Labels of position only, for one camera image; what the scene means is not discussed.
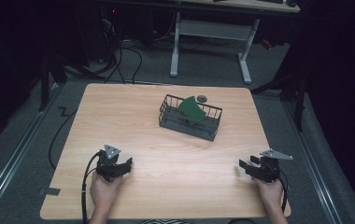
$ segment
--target white desk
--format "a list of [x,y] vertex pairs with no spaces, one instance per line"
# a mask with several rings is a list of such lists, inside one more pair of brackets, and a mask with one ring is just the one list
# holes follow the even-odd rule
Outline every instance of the white desk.
[[[221,7],[244,7],[259,10],[273,10],[279,12],[298,13],[300,11],[300,8],[298,6],[288,7],[286,3],[276,4],[256,0],[227,0],[220,2],[213,2],[212,0],[181,0],[177,3],[180,4],[181,2],[209,4]],[[180,18],[180,13],[178,12],[175,29],[175,45],[174,50],[172,52],[170,76],[176,77],[178,75],[179,36],[196,35],[203,37],[246,41],[245,47],[242,48],[242,52],[238,53],[238,61],[241,66],[241,72],[244,78],[244,82],[250,84],[251,78],[246,59],[249,54],[250,46],[253,42],[253,38],[256,35],[259,22],[260,20],[257,19],[254,20],[251,26],[242,26],[208,21],[182,20]]]

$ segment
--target gray carpet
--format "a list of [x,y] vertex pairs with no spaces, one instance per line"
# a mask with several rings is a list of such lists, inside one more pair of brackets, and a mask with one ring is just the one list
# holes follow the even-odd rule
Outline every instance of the gray carpet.
[[[286,45],[267,50],[262,46],[254,45],[248,56],[248,68],[253,83],[245,85],[234,54],[184,49],[180,54],[179,74],[177,77],[170,77],[168,74],[171,47],[149,48],[138,44],[132,49],[141,54],[143,62],[135,80],[175,85],[254,89],[273,79],[288,48],[289,46]],[[130,50],[123,50],[121,75],[127,81],[132,79],[138,66],[137,54]],[[92,82],[95,81],[86,77],[69,76],[68,82],[58,89],[61,90],[60,94],[55,97],[49,110],[44,114],[19,168],[0,198],[0,223],[79,223],[79,220],[43,220],[39,216],[39,211],[44,196],[39,195],[38,191],[40,188],[48,187],[52,179],[53,170],[48,161],[48,151],[54,135],[66,120],[66,117],[62,116],[63,110],[60,107],[66,108],[66,114],[76,110],[86,85]],[[121,83],[120,75],[114,74],[110,83]],[[291,116],[287,112],[291,103],[280,102],[277,91],[267,91],[253,97],[270,146],[294,157],[293,161],[280,163],[290,183],[289,202],[292,213],[288,221],[290,223],[330,223],[319,193],[314,187],[310,169],[305,163],[305,156],[302,152],[303,140],[297,135],[295,127],[291,124]],[[0,174],[20,144],[32,120],[38,116],[39,99],[39,85],[36,85],[31,98],[16,111],[0,135]],[[59,160],[72,122],[73,119],[66,123],[52,147],[52,161],[55,164]],[[341,223],[355,223],[355,194],[322,135],[308,98],[305,99],[303,126],[304,131],[300,134],[304,137],[306,145],[321,170],[321,176],[331,193]],[[252,220],[259,224],[269,223],[266,217]],[[110,223],[136,224],[142,221],[144,220],[112,220]],[[227,223],[225,218],[189,221],[197,224]]]

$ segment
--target finger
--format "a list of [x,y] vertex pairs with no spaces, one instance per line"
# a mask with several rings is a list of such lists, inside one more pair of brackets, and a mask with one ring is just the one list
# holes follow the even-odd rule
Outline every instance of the finger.
[[95,172],[92,173],[92,182],[96,179],[96,177],[98,176],[98,174]]
[[263,181],[262,180],[260,180],[260,179],[258,179],[258,178],[256,178],[256,177],[252,177],[252,180],[254,181],[254,182],[256,182],[256,184],[261,184]]
[[122,182],[122,175],[116,177],[116,178],[113,180],[113,182],[111,182],[111,184],[117,188],[117,187],[120,185],[121,182]]

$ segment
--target hand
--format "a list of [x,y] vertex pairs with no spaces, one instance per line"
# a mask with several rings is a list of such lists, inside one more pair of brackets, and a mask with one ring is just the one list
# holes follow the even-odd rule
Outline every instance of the hand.
[[108,213],[116,199],[121,181],[122,176],[119,176],[112,182],[107,182],[101,175],[93,172],[91,197],[93,203],[95,204],[95,208],[93,210],[90,223],[95,224],[107,222]]
[[257,178],[253,178],[253,180],[259,186],[260,195],[264,204],[279,207],[281,206],[283,188],[278,179],[273,183],[265,183]]
[[283,188],[277,179],[273,183],[264,183],[262,180],[253,178],[254,182],[259,186],[260,196],[267,210],[267,214],[273,224],[285,224],[288,220],[285,218],[281,209],[281,199]]

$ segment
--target table top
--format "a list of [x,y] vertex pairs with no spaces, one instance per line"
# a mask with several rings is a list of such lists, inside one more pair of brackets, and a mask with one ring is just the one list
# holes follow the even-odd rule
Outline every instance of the table top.
[[[159,126],[166,94],[204,95],[222,108],[214,141]],[[109,218],[265,217],[257,185],[238,160],[269,149],[250,91],[244,88],[90,84],[50,183],[45,219],[81,219],[81,183],[90,158],[109,144],[118,163],[134,159]],[[87,212],[93,203],[87,179]],[[285,211],[291,212],[289,204]]]
[[252,8],[260,10],[271,10],[278,12],[300,12],[298,6],[289,7],[284,0],[283,4],[270,3],[259,0],[227,0],[214,2],[213,0],[178,0],[179,2],[185,3],[198,3],[198,4],[208,4],[212,6],[221,6],[221,7],[243,7],[243,8]]

